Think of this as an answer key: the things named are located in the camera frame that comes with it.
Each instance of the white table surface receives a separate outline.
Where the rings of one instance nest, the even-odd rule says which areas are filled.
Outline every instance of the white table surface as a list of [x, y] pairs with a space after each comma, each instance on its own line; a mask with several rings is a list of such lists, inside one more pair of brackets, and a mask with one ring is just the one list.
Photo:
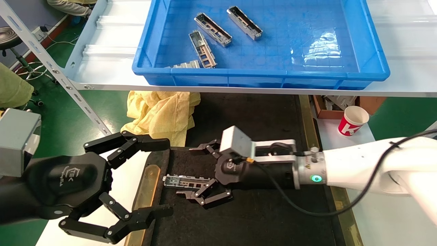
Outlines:
[[[375, 141], [367, 124], [346, 138], [337, 133], [339, 120], [318, 119], [317, 122], [324, 150]], [[347, 190], [347, 193], [352, 201], [360, 191]], [[353, 212], [364, 246], [437, 245], [437, 227], [412, 197], [369, 193]]]
[[[107, 158], [113, 151], [101, 154]], [[112, 190], [109, 194], [129, 212], [132, 211], [135, 195], [138, 189], [139, 182], [142, 177], [144, 166], [146, 165], [147, 157], [150, 152], [138, 152], [117, 170], [112, 170]], [[63, 219], [50, 220], [44, 228], [36, 246], [108, 246], [112, 244], [97, 242], [93, 240], [78, 238], [66, 234], [58, 224]], [[81, 218], [80, 221], [110, 227], [114, 225], [118, 219], [104, 206], [98, 208], [94, 213], [87, 217]], [[117, 246], [123, 246], [125, 239], [117, 243]]]

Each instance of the black cable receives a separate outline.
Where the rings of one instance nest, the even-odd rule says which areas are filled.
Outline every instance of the black cable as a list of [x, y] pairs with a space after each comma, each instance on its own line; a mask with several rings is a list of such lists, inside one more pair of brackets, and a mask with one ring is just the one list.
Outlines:
[[289, 151], [290, 155], [305, 156], [303, 152], [293, 152], [293, 149], [288, 144], [284, 144], [284, 143], [281, 143], [281, 142], [275, 142], [275, 143], [272, 143], [269, 148], [273, 149], [275, 147], [282, 148], [282, 149], [285, 149], [285, 150]]
[[[276, 182], [276, 180], [274, 179], [274, 177], [270, 174], [270, 171], [264, 167], [263, 165], [261, 165], [260, 163], [254, 162], [254, 164], [256, 164], [259, 168], [261, 168], [261, 170], [263, 170], [267, 176], [269, 177], [269, 179], [272, 181], [272, 183], [274, 184], [274, 186], [276, 187], [276, 189], [279, 190], [279, 192], [281, 193], [282, 197], [295, 209], [297, 209], [298, 211], [307, 214], [307, 215], [311, 215], [311, 216], [316, 216], [316, 217], [327, 217], [327, 216], [336, 216], [339, 214], [342, 214], [348, 210], [350, 210], [351, 208], [353, 208], [355, 205], [357, 205], [361, 199], [363, 199], [364, 195], [369, 191], [370, 186], [372, 185], [373, 180], [376, 177], [376, 174], [378, 173], [380, 167], [382, 166], [382, 163], [384, 162], [385, 158], [387, 157], [387, 155], [395, 148], [399, 148], [400, 144], [403, 144], [413, 138], [416, 137], [421, 137], [421, 136], [425, 136], [428, 134], [433, 134], [433, 133], [437, 133], [437, 129], [434, 130], [429, 130], [429, 131], [424, 131], [421, 133], [417, 133], [415, 135], [412, 135], [410, 137], [406, 137], [402, 140], [400, 140], [399, 142], [396, 143], [391, 143], [392, 145], [381, 155], [381, 157], [379, 158], [375, 168], [373, 169], [372, 175], [370, 176], [369, 181], [367, 182], [366, 186], [364, 187], [364, 189], [361, 191], [361, 193], [357, 196], [357, 198], [355, 198], [355, 200], [353, 202], [351, 202], [348, 206], [344, 207], [341, 210], [337, 210], [334, 212], [329, 212], [329, 213], [316, 213], [316, 212], [310, 212], [307, 211], [301, 207], [299, 207], [298, 205], [296, 205], [295, 203], [293, 203], [290, 198], [285, 194], [285, 192], [282, 190], [282, 188], [279, 186], [279, 184]], [[290, 150], [290, 152], [292, 152], [293, 150], [291, 149], [291, 146], [288, 145], [288, 149]]]
[[50, 26], [50, 27], [58, 27], [58, 26], [52, 26], [52, 25], [48, 25], [48, 24], [44, 24], [45, 27]]

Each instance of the stool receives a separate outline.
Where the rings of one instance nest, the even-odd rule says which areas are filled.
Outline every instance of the stool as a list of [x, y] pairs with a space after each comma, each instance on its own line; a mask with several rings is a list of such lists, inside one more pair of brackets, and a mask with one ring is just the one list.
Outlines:
[[[58, 84], [58, 81], [53, 78], [51, 75], [47, 74], [47, 68], [43, 65], [42, 62], [31, 62], [27, 63], [26, 60], [21, 56], [15, 49], [17, 45], [21, 44], [23, 41], [21, 38], [12, 30], [10, 27], [1, 27], [0, 28], [0, 50], [2, 50], [2, 55], [6, 56], [6, 50], [10, 49], [12, 53], [14, 53], [18, 62], [20, 62], [21, 67], [14, 70], [18, 76], [22, 76], [22, 78], [26, 81], [34, 80], [43, 75], [47, 76], [53, 83]], [[31, 64], [40, 64], [36, 68], [32, 68]], [[26, 70], [25, 72], [18, 73], [22, 69]]]

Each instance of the paper cup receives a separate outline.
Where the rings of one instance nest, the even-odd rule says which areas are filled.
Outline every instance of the paper cup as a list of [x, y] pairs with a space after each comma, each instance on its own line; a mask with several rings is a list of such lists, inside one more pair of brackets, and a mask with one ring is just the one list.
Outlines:
[[364, 110], [364, 108], [349, 106], [344, 110], [343, 118], [338, 126], [338, 131], [341, 135], [350, 137], [368, 121], [369, 114]]

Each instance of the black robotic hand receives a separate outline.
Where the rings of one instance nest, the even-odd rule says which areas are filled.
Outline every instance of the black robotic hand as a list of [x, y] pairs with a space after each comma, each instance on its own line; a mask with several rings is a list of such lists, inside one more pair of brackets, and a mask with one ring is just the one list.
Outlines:
[[[138, 151], [170, 148], [168, 139], [115, 133], [85, 143], [85, 154], [31, 159], [22, 177], [0, 179], [0, 225], [31, 219], [63, 219], [68, 234], [101, 242], [118, 243], [130, 232], [146, 229], [155, 218], [171, 216], [172, 207], [140, 208], [129, 213], [108, 192], [112, 172]], [[99, 154], [116, 149], [106, 161]], [[104, 205], [119, 218], [110, 228], [79, 222]]]

